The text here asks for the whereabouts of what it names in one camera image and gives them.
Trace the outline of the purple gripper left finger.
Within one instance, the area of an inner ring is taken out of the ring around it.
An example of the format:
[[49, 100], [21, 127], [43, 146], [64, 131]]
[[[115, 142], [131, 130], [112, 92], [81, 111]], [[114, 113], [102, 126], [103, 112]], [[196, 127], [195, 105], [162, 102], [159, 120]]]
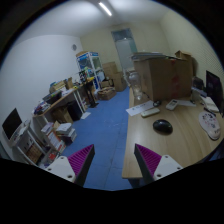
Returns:
[[91, 144], [68, 157], [58, 157], [46, 168], [46, 171], [79, 186], [83, 186], [94, 155], [94, 145]]

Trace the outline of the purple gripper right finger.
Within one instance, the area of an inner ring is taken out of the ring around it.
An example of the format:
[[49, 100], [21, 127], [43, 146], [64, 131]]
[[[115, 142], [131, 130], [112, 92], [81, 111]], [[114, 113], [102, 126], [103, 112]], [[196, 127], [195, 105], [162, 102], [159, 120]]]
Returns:
[[171, 156], [161, 156], [139, 144], [135, 145], [134, 155], [146, 184], [159, 180], [182, 169], [182, 166]]

